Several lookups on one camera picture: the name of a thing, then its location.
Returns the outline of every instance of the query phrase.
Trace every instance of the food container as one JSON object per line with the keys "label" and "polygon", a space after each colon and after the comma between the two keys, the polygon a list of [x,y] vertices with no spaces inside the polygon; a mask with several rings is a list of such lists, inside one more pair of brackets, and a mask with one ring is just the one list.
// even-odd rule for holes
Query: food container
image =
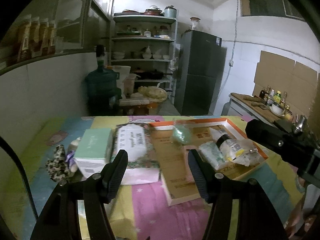
{"label": "food container", "polygon": [[200,19],[197,17],[191,17],[190,20],[191,20],[191,29],[197,31],[199,29]]}
{"label": "food container", "polygon": [[173,5],[169,5],[164,9],[164,17],[167,18],[176,18],[177,17],[177,9],[173,7]]}

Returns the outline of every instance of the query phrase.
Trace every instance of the kitchen counter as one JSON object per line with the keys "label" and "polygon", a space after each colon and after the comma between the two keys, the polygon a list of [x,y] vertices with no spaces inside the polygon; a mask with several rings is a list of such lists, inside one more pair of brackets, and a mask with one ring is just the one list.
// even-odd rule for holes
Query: kitchen counter
{"label": "kitchen counter", "polygon": [[244,100],[244,97],[249,97],[249,95],[230,93],[229,97],[229,106],[224,108],[221,115],[250,116],[272,126],[274,126],[273,122],[275,120],[280,119],[271,113],[269,109],[263,110],[258,106],[252,106],[252,101]]}

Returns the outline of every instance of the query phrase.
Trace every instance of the jar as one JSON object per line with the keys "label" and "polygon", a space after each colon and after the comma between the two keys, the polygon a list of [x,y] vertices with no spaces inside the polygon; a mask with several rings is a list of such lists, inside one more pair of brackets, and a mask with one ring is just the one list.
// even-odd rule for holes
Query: jar
{"label": "jar", "polygon": [[29,48],[31,50],[31,57],[39,56],[39,28],[40,21],[39,17],[34,17],[31,19],[31,27],[30,27],[30,38],[29,38]]}
{"label": "jar", "polygon": [[49,22],[48,27],[48,55],[53,55],[56,52],[54,38],[56,37],[56,24],[55,21]]}
{"label": "jar", "polygon": [[146,29],[146,31],[144,32],[144,35],[147,37],[151,37],[151,31],[149,31],[149,29]]}
{"label": "jar", "polygon": [[190,20],[191,20],[191,30],[197,31],[199,29],[200,19],[197,17],[191,17]]}
{"label": "jar", "polygon": [[48,27],[49,27],[49,19],[44,18],[40,20],[39,27],[39,47],[42,56],[47,55],[48,52]]}
{"label": "jar", "polygon": [[177,9],[173,7],[173,5],[169,5],[164,9],[164,17],[168,18],[176,18],[177,17]]}
{"label": "jar", "polygon": [[31,27],[31,14],[25,16],[21,21],[18,33],[19,52],[17,62],[31,59],[31,51],[29,49],[29,36]]}

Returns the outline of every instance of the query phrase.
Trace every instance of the stuffed toy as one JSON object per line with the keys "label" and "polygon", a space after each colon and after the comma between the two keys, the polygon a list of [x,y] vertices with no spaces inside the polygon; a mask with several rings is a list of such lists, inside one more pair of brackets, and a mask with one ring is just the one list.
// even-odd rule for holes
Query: stuffed toy
{"label": "stuffed toy", "polygon": [[64,146],[58,144],[53,152],[53,160],[48,160],[45,165],[53,181],[59,182],[62,179],[68,179],[73,176],[65,160],[66,152]]}

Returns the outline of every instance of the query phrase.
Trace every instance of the shelf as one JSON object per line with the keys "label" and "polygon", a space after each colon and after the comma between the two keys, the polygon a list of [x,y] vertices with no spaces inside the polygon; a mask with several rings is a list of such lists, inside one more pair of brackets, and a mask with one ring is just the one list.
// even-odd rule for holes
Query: shelf
{"label": "shelf", "polygon": [[80,22],[75,22],[75,23],[70,23],[70,24],[63,25],[62,27],[57,28],[57,30],[60,30],[60,29],[63,29],[65,27],[69,27],[69,26],[72,26],[72,25],[76,25],[76,24],[80,24]]}
{"label": "shelf", "polygon": [[149,23],[164,23],[164,24],[172,24],[177,21],[177,19],[175,18],[167,18],[163,16],[153,16],[153,15],[118,15],[118,16],[114,16],[113,20],[116,23],[149,22]]}
{"label": "shelf", "polygon": [[170,83],[169,79],[136,79],[134,82]]}
{"label": "shelf", "polygon": [[172,39],[155,38],[155,37],[116,37],[112,38],[113,41],[133,41],[133,40],[146,40],[146,41],[163,41],[174,42]]}
{"label": "shelf", "polygon": [[120,61],[158,61],[158,62],[170,62],[168,59],[145,59],[145,58],[129,58],[129,59],[112,59],[111,62]]}

